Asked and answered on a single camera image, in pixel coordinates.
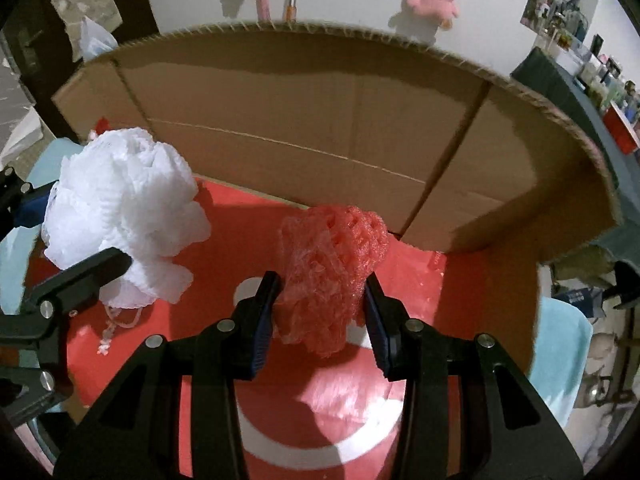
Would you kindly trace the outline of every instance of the cardboard edge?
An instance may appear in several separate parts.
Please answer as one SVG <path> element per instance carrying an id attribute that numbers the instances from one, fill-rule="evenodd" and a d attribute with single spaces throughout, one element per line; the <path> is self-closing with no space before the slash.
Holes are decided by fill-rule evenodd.
<path id="1" fill-rule="evenodd" d="M 440 50 L 437 47 L 419 43 L 417 41 L 409 40 L 404 36 L 398 34 L 390 34 L 388 32 L 382 32 L 380 30 L 373 30 L 366 27 L 355 27 L 352 25 L 340 25 L 338 23 L 330 22 L 235 22 L 235 23 L 214 23 L 209 25 L 202 25 L 199 27 L 186 28 L 170 32 L 168 34 L 155 34 L 148 36 L 141 40 L 130 41 L 119 46 L 117 49 L 110 53 L 104 54 L 92 60 L 87 65 L 92 63 L 105 62 L 108 59 L 114 60 L 117 63 L 118 54 L 135 48 L 140 45 L 156 43 L 160 41 L 170 41 L 174 38 L 181 38 L 192 35 L 202 34 L 225 34 L 225 33 L 256 33 L 256 32 L 279 32 L 279 33 L 296 33 L 296 34 L 326 34 L 329 36 L 338 36 L 342 38 L 356 38 L 366 41 L 374 41 L 377 43 L 388 44 L 398 48 L 404 48 L 412 52 L 419 54 L 425 54 L 440 60 L 448 65 L 461 68 L 466 72 L 482 78 L 484 81 L 489 82 L 505 91 L 516 95 L 523 99 L 527 103 L 533 105 L 540 110 L 543 115 L 562 126 L 567 130 L 578 142 L 581 143 L 585 152 L 596 166 L 598 172 L 603 176 L 606 187 L 609 190 L 609 205 L 613 218 L 617 224 L 622 224 L 623 216 L 620 207 L 620 201 L 615 192 L 612 176 L 606 167 L 606 163 L 597 146 L 587 137 L 587 135 L 563 112 L 561 112 L 555 105 L 553 105 L 548 99 L 540 94 L 537 94 L 528 87 L 521 83 L 511 79 L 505 78 L 491 70 L 467 60 L 463 57 L 457 56 L 449 52 Z M 138 106 L 138 110 L 144 116 L 143 110 Z M 434 176 L 433 186 L 437 183 L 437 175 Z M 409 227 L 409 223 L 404 226 L 405 231 Z"/>
<path id="2" fill-rule="evenodd" d="M 433 192 L 435 187 L 438 185 L 438 182 L 447 171 L 449 164 L 456 156 L 460 146 L 465 140 L 466 134 L 470 130 L 480 108 L 482 108 L 482 104 L 486 100 L 489 92 L 491 90 L 491 83 L 488 81 L 484 81 L 478 91 L 478 95 L 475 98 L 475 101 L 472 103 L 471 107 L 466 110 L 466 113 L 460 123 L 459 129 L 454 134 L 453 138 L 449 141 L 448 145 L 444 149 L 440 158 L 436 161 L 431 174 L 429 175 L 427 181 L 424 183 L 424 190 L 422 191 L 422 195 L 420 196 L 420 200 L 415 205 L 415 208 L 411 211 L 409 218 L 402 226 L 402 229 L 398 233 L 400 237 L 404 236 L 411 227 L 411 224 L 415 221 L 416 217 L 420 214 L 420 210 L 423 208 L 425 202 L 429 198 L 429 195 Z"/>

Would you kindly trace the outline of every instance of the white circular target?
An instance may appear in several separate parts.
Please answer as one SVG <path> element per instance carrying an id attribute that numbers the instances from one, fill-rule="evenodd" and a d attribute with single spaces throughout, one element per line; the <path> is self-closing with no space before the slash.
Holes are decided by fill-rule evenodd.
<path id="1" fill-rule="evenodd" d="M 234 293 L 234 306 L 255 295 L 260 277 L 244 280 Z M 347 342 L 371 349 L 371 341 L 364 327 L 352 324 L 347 329 Z M 244 415 L 238 404 L 238 420 L 244 448 L 265 462 L 298 471 L 339 466 L 355 460 L 382 443 L 389 436 L 402 415 L 402 400 L 380 398 L 367 410 L 369 417 L 352 435 L 330 446 L 302 449 L 274 441 L 259 431 Z"/>

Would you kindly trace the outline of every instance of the dark doorway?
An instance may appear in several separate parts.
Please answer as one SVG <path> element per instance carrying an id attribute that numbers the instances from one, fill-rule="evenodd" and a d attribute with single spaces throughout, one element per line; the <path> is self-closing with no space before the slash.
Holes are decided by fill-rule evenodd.
<path id="1" fill-rule="evenodd" d="M 158 32 L 149 0 L 114 0 L 122 24 L 113 35 L 118 43 Z M 2 29 L 20 71 L 20 79 L 36 101 L 36 110 L 57 137 L 78 140 L 51 101 L 80 62 L 72 62 L 65 25 L 50 0 L 20 0 Z"/>

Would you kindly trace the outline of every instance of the red table surface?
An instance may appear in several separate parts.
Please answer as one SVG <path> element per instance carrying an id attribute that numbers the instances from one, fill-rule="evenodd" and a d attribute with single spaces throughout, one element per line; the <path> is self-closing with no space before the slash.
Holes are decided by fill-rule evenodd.
<path id="1" fill-rule="evenodd" d="M 194 275 L 177 304 L 159 300 L 145 307 L 135 328 L 116 330 L 106 356 L 97 353 L 106 328 L 103 307 L 94 306 L 71 320 L 68 368 L 84 404 L 97 399 L 149 335 L 173 340 L 198 334 L 232 313 L 241 282 L 278 270 L 278 228 L 292 206 L 212 182 L 200 183 L 196 200 L 212 234 L 174 258 Z M 485 282 L 482 253 L 446 257 L 389 237 L 388 256 L 376 269 L 385 294 L 400 299 L 411 316 L 443 333 L 473 337 Z M 54 271 L 43 258 L 32 258 L 28 284 Z M 132 313 L 122 317 L 128 320 Z M 191 473 L 190 387 L 190 378 L 185 378 L 179 447 L 184 474 Z M 252 479 L 371 480 L 388 475 L 404 383 L 384 379 L 370 348 L 347 344 L 322 359 L 304 345 L 274 340 L 258 377 L 251 383 L 236 381 L 236 396 Z M 457 402 L 451 405 L 455 428 Z M 451 440 L 455 455 L 455 432 Z"/>

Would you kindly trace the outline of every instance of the light blue cloth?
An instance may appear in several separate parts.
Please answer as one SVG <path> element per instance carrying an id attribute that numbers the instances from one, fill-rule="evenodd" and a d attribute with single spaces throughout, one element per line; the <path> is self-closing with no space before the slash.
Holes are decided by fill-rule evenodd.
<path id="1" fill-rule="evenodd" d="M 40 187 L 57 180 L 65 156 L 80 153 L 82 146 L 69 139 L 55 139 L 34 165 L 27 181 Z M 0 242 L 0 305 L 5 314 L 16 314 L 24 294 L 29 256 L 40 235 L 40 226 L 18 227 Z"/>
<path id="2" fill-rule="evenodd" d="M 541 298 L 529 381 L 564 428 L 587 363 L 593 327 L 574 306 Z"/>

